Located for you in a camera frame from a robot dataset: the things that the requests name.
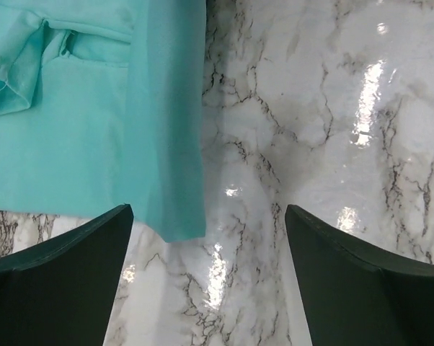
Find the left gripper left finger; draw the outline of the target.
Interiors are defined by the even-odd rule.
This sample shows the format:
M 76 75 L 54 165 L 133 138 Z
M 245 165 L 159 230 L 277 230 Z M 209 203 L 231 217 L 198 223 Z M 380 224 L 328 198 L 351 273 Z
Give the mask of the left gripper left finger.
M 0 345 L 102 345 L 133 226 L 129 205 L 0 258 Z

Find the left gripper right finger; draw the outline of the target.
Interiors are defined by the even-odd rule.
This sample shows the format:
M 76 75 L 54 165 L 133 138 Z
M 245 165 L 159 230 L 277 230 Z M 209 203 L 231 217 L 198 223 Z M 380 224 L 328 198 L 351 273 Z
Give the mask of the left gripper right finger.
M 434 265 L 297 205 L 287 207 L 285 227 L 313 345 L 434 345 Z

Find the teal t shirt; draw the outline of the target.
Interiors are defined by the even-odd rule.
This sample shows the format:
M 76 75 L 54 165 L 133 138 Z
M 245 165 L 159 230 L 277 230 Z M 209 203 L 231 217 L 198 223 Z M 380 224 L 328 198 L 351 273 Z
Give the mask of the teal t shirt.
M 0 1 L 0 210 L 205 235 L 204 1 Z

